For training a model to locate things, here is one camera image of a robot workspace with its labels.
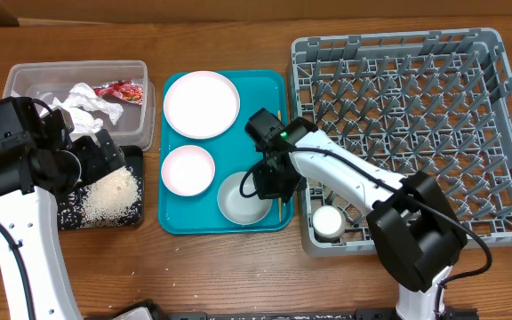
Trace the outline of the grey bowl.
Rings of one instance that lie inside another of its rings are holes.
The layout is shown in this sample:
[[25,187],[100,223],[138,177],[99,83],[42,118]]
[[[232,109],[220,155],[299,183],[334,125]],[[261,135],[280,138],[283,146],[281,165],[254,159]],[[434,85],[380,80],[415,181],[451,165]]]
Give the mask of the grey bowl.
[[228,176],[220,185],[217,204],[221,213],[231,222],[247,226],[262,220],[270,211],[273,200],[250,198],[240,194],[240,182],[245,172],[236,172]]

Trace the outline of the white paper cup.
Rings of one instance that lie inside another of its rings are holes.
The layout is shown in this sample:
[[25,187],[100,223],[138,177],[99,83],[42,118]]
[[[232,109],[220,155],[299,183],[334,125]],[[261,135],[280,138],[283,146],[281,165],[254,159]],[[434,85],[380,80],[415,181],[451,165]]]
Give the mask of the white paper cup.
[[312,228],[316,238],[322,242],[333,242],[341,238],[346,229],[344,214],[332,205],[319,207],[312,215]]

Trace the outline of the pink bowl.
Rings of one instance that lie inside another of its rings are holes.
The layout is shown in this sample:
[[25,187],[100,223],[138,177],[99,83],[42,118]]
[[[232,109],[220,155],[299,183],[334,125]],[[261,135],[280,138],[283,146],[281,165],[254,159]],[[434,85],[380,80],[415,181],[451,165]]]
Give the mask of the pink bowl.
[[171,151],[161,167],[163,184],[177,196],[197,196],[212,184],[216,166],[204,148],[185,145]]

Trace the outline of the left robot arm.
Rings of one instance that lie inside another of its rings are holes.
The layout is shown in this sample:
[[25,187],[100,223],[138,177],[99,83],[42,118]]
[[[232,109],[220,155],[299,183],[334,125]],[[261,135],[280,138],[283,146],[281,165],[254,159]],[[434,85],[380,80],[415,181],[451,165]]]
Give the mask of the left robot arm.
[[0,100],[0,271],[12,319],[79,319],[58,236],[58,200],[125,166],[102,129],[70,138],[70,116]]

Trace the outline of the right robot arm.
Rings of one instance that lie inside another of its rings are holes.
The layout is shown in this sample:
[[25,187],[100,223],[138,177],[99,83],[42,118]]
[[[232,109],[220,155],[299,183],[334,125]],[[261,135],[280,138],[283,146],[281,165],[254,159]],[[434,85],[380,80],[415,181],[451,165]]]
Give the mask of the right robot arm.
[[455,216],[436,180],[381,169],[340,147],[309,120],[283,124],[262,108],[245,131],[263,157],[246,173],[260,199],[288,201],[316,180],[364,214],[381,264],[399,284],[392,319],[476,319],[444,305],[448,283],[478,276],[492,253]]

